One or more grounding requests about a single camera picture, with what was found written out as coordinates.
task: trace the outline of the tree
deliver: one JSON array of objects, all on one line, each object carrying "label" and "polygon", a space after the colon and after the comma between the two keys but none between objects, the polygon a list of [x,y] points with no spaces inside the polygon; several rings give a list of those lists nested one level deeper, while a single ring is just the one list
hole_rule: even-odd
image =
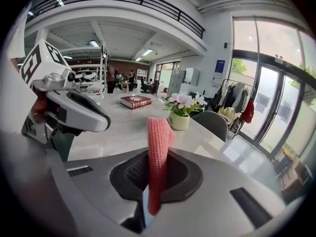
[{"label": "tree", "polygon": [[[312,77],[316,78],[316,69],[315,67],[310,68],[309,66],[306,67],[305,71],[310,74]],[[300,88],[300,84],[294,80],[291,80],[288,82],[290,85],[292,85],[294,88]],[[316,95],[314,98],[308,97],[308,98],[303,98],[303,101],[308,104],[309,106],[313,106],[316,104]]]},{"label": "tree", "polygon": [[[314,67],[310,68],[309,66],[306,67],[305,71],[310,74],[312,77],[316,78],[316,69]],[[290,85],[292,85],[294,88],[299,88],[300,84],[294,80],[291,80],[288,82]]]},{"label": "tree", "polygon": [[232,71],[238,74],[242,74],[247,70],[246,66],[240,59],[233,59]]}]

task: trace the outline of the railing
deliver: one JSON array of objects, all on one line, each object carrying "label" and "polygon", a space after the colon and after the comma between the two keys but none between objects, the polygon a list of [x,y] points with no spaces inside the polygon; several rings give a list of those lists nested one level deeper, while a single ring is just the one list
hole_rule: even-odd
[{"label": "railing", "polygon": [[[70,4],[73,2],[79,2],[79,1],[88,1],[88,0],[45,0],[33,8],[31,8],[30,13],[28,15],[27,22],[31,21],[33,18],[41,15],[42,13],[45,13],[49,10],[52,10],[56,7],[63,6],[64,4]],[[182,10],[178,9],[174,5],[164,1],[164,0],[115,0],[115,1],[124,1],[124,2],[130,2],[139,4],[151,9],[154,9],[156,11],[159,11],[163,13],[164,15],[167,15],[171,17],[174,20],[177,20],[182,25],[189,28],[192,32],[194,32],[196,35],[198,35],[201,39],[203,38],[203,33],[205,29],[192,17],[190,17],[188,14],[183,12]]]}]

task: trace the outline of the pink knitted cloth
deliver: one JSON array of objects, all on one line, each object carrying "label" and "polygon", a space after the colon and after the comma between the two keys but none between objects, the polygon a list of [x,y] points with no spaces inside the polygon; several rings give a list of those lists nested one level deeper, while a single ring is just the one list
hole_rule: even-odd
[{"label": "pink knitted cloth", "polygon": [[167,154],[176,139],[166,119],[148,118],[149,198],[148,211],[156,215],[160,209],[159,195],[167,187]]}]

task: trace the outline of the book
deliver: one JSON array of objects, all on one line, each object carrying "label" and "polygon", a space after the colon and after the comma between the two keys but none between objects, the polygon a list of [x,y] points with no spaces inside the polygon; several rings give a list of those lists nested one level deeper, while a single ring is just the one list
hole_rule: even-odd
[{"label": "book", "polygon": [[136,109],[145,105],[149,105],[152,102],[153,100],[151,98],[143,96],[129,96],[120,98],[120,103],[131,109]]}]

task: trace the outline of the black rectangular slot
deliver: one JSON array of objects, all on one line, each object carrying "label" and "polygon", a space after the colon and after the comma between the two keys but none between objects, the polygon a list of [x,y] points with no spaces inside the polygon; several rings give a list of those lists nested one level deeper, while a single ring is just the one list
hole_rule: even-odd
[{"label": "black rectangular slot", "polygon": [[271,215],[244,188],[231,190],[230,194],[240,205],[255,228],[272,219]]},{"label": "black rectangular slot", "polygon": [[76,168],[76,169],[71,169],[71,170],[67,170],[68,174],[70,175],[70,177],[73,176],[78,176],[87,172],[92,171],[93,169],[89,166],[84,166],[81,168]]}]

